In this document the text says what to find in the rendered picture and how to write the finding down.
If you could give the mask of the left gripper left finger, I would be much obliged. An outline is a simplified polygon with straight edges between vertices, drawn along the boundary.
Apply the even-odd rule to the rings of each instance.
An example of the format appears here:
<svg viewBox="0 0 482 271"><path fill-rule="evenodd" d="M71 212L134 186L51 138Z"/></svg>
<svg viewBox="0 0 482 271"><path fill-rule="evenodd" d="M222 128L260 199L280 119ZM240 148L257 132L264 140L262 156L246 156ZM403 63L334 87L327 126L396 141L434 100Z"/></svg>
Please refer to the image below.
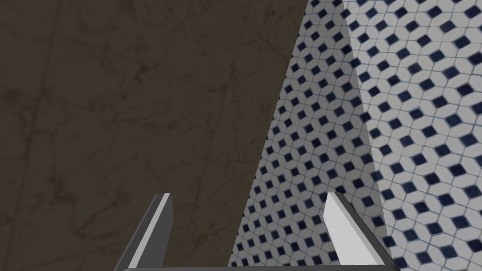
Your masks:
<svg viewBox="0 0 482 271"><path fill-rule="evenodd" d="M173 221L173 202L170 193L156 194L115 269L161 268Z"/></svg>

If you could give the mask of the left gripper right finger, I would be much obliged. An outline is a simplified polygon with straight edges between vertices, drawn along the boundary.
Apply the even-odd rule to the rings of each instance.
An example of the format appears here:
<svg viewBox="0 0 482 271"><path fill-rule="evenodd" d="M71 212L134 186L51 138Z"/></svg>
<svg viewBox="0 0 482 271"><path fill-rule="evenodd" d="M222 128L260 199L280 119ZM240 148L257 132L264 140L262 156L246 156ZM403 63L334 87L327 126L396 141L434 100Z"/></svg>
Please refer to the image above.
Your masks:
<svg viewBox="0 0 482 271"><path fill-rule="evenodd" d="M341 265L396 266L342 193L327 194L323 219Z"/></svg>

